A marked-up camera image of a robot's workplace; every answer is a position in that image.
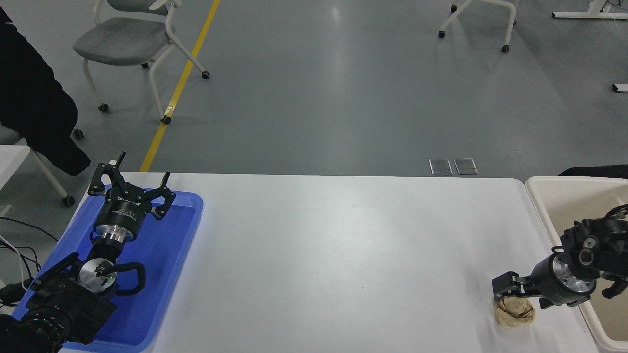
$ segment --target gray floor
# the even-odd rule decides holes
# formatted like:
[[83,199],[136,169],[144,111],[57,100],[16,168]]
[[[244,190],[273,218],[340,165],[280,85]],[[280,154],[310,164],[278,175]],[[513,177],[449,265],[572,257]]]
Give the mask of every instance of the gray floor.
[[[628,83],[628,23],[550,16],[587,4],[521,1],[505,55],[507,10],[480,2],[440,40],[448,1],[223,0],[199,54],[212,78],[193,72],[151,171],[428,177],[428,158],[475,158],[472,177],[525,181],[627,163],[628,94],[610,85]],[[148,73],[93,65],[111,111],[95,109],[72,50],[93,26],[92,3],[0,5],[75,99],[87,135],[79,145],[94,163],[126,151],[122,169],[137,171],[158,127]],[[190,49],[211,5],[187,0],[178,13],[176,31]],[[113,14],[105,5],[102,17]],[[158,72],[165,101],[185,62],[175,52]],[[53,170],[77,198],[92,171]],[[31,160],[0,204],[56,235],[74,212]],[[54,245],[6,221],[0,234],[40,258]],[[16,281],[11,253],[0,259],[0,278]]]

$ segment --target white plastic container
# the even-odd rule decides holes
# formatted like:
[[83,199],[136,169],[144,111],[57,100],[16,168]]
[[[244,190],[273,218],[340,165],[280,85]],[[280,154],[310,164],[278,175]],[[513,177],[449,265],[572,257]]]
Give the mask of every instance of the white plastic container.
[[[573,221],[603,217],[628,204],[628,180],[584,176],[535,176],[526,187],[552,245],[560,245]],[[613,299],[602,296],[612,282],[597,281],[591,300],[580,305],[593,337],[610,350],[628,350],[628,291]]]

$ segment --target white cable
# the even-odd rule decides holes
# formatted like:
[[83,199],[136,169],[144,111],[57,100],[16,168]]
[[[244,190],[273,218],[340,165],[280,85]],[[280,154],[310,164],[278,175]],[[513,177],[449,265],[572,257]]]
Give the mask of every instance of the white cable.
[[18,249],[14,247],[10,242],[8,242],[2,235],[0,235],[0,240],[5,242],[18,255],[19,275],[20,277],[22,277],[22,280],[19,282],[19,285],[21,285],[22,288],[26,290],[26,287],[24,286],[24,269],[22,268],[22,255],[20,255]]

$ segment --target yellow floor line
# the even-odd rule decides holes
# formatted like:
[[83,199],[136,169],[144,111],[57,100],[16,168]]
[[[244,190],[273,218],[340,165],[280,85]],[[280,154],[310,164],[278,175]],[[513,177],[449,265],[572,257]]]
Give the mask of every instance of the yellow floor line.
[[[220,0],[214,0],[214,4],[212,5],[212,9],[209,11],[207,15],[207,19],[205,20],[205,24],[198,35],[196,44],[194,44],[194,48],[192,49],[192,56],[197,57],[198,52],[200,51],[200,47],[203,45],[205,41],[205,36],[207,35],[207,31],[209,30],[209,26],[212,24],[214,20],[214,15],[216,14],[216,10],[218,10],[218,5],[220,4]],[[165,115],[172,116],[175,111],[176,104],[179,101],[179,97],[181,97],[181,93],[183,92],[183,88],[185,87],[185,83],[190,76],[190,72],[192,71],[193,63],[188,60],[188,63],[185,65],[183,69],[183,73],[179,78],[179,83],[176,85],[175,92],[172,93],[172,98],[170,99],[170,103],[168,104],[168,108],[166,109]],[[148,171],[151,168],[151,164],[153,164],[153,159],[155,158],[155,154],[157,153],[157,149],[159,149],[159,145],[161,144],[161,139],[163,135],[166,133],[166,128],[168,125],[160,124],[157,128],[157,132],[153,137],[153,142],[151,142],[151,146],[148,148],[146,152],[146,156],[144,157],[144,161],[142,162],[142,166],[139,167],[140,171]]]

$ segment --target black wire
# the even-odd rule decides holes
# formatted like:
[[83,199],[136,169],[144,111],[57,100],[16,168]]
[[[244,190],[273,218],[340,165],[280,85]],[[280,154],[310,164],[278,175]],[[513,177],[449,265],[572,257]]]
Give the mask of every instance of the black wire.
[[628,210],[628,204],[614,207],[604,216],[604,218],[609,218],[622,210]]
[[36,225],[28,224],[28,223],[26,223],[26,222],[22,222],[21,220],[17,220],[17,219],[9,218],[9,217],[0,217],[0,219],[10,220],[11,222],[16,222],[16,223],[19,223],[19,224],[27,225],[27,226],[29,226],[29,227],[33,227],[33,228],[35,228],[35,229],[38,229],[38,230],[40,230],[40,231],[44,232],[47,236],[51,237],[51,238],[52,238],[52,239],[54,239],[55,241],[57,241],[57,242],[59,241],[59,239],[57,239],[57,238],[53,237],[53,236],[52,236],[52,234],[48,233],[47,231],[44,231],[43,229],[39,228],[39,227],[38,227],[38,226],[36,226]]
[[617,4],[613,4],[610,0],[607,0],[606,3],[612,6],[622,6],[622,0],[617,0]]
[[[19,255],[23,258],[26,259],[28,261],[31,261],[32,263],[35,264],[35,268],[37,269],[37,272],[39,272],[41,270],[41,264],[39,263],[39,259],[37,258],[37,253],[35,252],[35,250],[30,247],[30,246],[16,246],[16,249],[31,249],[33,251],[33,254],[35,255],[35,259],[31,259],[27,256],[25,256],[24,254],[20,253]],[[0,249],[11,249],[11,247],[7,246],[5,242],[0,241]]]
[[35,251],[35,249],[33,249],[30,246],[16,246],[15,248],[16,249],[30,249],[33,252],[35,260],[27,258],[26,256],[24,256],[24,258],[26,258],[28,261],[31,261],[32,263],[35,263],[35,268],[37,269],[37,272],[41,270],[41,265],[39,264],[39,259],[37,258],[37,252]]
[[[12,252],[16,253],[16,251],[12,247],[10,247],[10,246],[4,246],[3,248],[9,249]],[[28,258],[26,256],[22,255],[22,254],[19,254],[19,258],[22,260],[22,262],[24,262],[24,265],[26,266],[26,272],[28,272],[28,277],[32,279],[33,278],[33,273],[31,272],[31,268],[28,266],[28,263],[26,262],[26,260]]]

